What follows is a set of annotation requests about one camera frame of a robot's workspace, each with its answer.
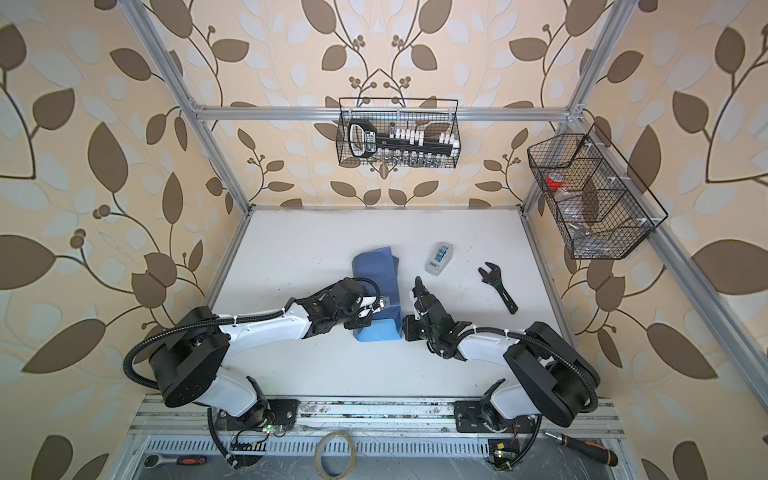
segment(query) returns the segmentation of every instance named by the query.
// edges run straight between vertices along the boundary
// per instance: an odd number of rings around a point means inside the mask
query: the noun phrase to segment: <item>wire mesh basket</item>
[[[621,152],[626,173],[605,159],[605,140],[593,126],[587,134],[561,134],[528,148],[531,172],[575,260],[625,258],[668,216]],[[646,211],[627,184],[650,194],[663,213]]]
[[[339,164],[456,168],[457,109],[457,100],[441,98],[340,98]]]

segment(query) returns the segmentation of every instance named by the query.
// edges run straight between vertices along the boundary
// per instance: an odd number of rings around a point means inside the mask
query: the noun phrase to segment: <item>white tabletop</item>
[[[432,276],[424,265],[439,241],[454,254]],[[400,259],[403,316],[413,313],[409,291],[420,276],[455,321],[510,330],[542,321],[560,332],[516,210],[258,210],[214,312],[278,309],[291,296],[352,276],[355,255],[387,246]],[[481,281],[477,269],[486,261],[501,267],[515,315]],[[227,364],[268,396],[480,396],[496,380],[514,378],[505,366],[440,359],[425,342],[358,342],[342,326],[238,353]]]

